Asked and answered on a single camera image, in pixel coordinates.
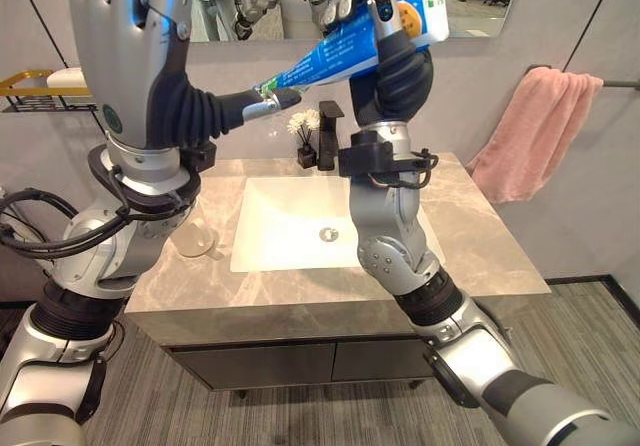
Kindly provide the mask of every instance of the white sink basin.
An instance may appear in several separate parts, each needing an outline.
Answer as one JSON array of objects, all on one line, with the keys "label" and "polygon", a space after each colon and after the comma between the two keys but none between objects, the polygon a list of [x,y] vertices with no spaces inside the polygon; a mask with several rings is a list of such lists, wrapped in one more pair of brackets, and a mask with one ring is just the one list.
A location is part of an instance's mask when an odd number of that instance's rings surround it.
[{"label": "white sink basin", "polygon": [[[444,264],[444,255],[422,207],[418,221],[429,248]],[[357,244],[358,235],[349,216],[348,179],[248,178],[231,271],[356,267],[360,266]]]}]

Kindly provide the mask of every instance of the robotic hand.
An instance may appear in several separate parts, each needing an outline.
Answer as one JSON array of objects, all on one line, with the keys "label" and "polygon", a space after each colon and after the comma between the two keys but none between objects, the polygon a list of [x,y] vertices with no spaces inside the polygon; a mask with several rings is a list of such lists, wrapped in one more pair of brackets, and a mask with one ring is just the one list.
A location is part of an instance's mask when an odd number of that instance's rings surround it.
[{"label": "robotic hand", "polygon": [[0,243],[55,260],[44,295],[0,351],[0,445],[85,444],[79,424],[98,407],[113,319],[140,274],[157,261],[213,165],[209,138],[300,101],[292,90],[216,97],[185,73],[191,0],[70,0],[84,75],[108,124],[89,154],[104,186],[78,212],[27,189],[0,202],[44,201],[69,218],[61,241],[23,242],[0,225]]},{"label": "robotic hand", "polygon": [[276,7],[280,0],[235,0],[236,23],[234,25],[238,39],[244,41],[253,34],[253,25],[262,18],[269,9]]},{"label": "robotic hand", "polygon": [[640,433],[587,400],[523,372],[493,316],[454,284],[416,220],[437,157],[411,151],[407,122],[426,100],[431,57],[402,30],[396,0],[367,0],[377,71],[352,79],[361,130],[341,150],[358,258],[407,314],[425,359],[451,398],[481,407],[513,446],[638,446]]}]

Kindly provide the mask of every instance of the small vase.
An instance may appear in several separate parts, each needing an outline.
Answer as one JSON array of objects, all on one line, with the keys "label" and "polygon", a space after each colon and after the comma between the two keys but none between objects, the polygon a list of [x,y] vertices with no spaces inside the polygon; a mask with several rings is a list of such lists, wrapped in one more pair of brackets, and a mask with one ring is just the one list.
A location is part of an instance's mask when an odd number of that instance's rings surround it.
[{"label": "small vase", "polygon": [[317,164],[316,150],[310,144],[303,144],[298,148],[298,164],[303,169],[312,168]]}]

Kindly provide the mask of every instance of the floor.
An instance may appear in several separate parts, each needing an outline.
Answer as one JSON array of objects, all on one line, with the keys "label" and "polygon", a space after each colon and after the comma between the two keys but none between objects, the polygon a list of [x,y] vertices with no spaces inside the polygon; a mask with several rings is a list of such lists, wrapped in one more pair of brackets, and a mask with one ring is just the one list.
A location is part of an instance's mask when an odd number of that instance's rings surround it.
[{"label": "floor", "polygon": [[504,18],[507,7],[503,4],[489,5],[484,0],[445,0],[447,14],[466,18]]},{"label": "floor", "polygon": [[[600,283],[552,288],[502,317],[525,367],[640,427],[638,329]],[[18,317],[0,311],[0,328]],[[125,324],[86,425],[93,446],[504,445],[481,411],[455,406],[433,379],[415,391],[404,382],[345,384],[254,390],[241,400],[209,392]]]}]

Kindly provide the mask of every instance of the sink drain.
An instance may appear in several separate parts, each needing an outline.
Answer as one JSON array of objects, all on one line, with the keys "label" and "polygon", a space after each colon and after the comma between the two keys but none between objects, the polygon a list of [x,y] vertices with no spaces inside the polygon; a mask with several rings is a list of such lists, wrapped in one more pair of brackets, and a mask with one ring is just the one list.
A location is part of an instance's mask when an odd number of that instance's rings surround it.
[{"label": "sink drain", "polygon": [[323,240],[325,243],[332,243],[334,242],[336,239],[338,239],[338,230],[335,228],[322,228],[320,230],[320,233],[318,233],[320,236],[320,239]]}]

